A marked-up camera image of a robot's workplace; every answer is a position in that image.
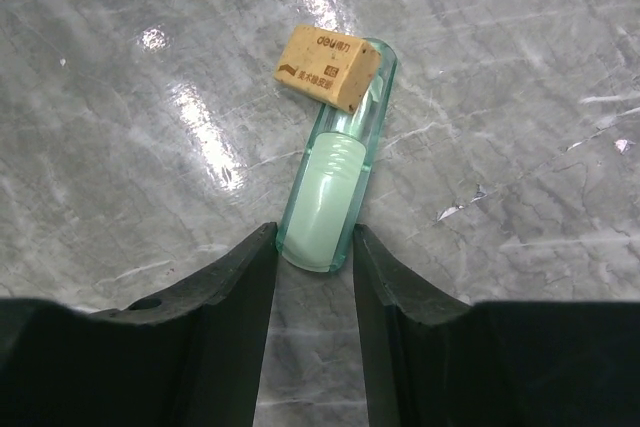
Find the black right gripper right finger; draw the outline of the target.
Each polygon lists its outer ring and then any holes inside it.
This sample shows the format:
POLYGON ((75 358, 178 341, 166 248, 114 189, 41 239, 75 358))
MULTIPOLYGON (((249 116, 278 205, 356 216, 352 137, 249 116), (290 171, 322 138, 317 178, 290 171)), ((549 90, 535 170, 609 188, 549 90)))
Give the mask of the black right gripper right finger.
POLYGON ((465 304, 353 233, 373 426, 635 426, 635 302, 465 304))

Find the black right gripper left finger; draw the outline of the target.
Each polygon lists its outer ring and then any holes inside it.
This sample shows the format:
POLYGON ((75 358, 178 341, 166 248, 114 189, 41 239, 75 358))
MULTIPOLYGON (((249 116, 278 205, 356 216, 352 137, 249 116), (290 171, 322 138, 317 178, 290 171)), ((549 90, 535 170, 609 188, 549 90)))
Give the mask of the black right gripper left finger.
POLYGON ((5 426, 249 426, 275 289, 277 227, 125 309, 1 303, 5 426))

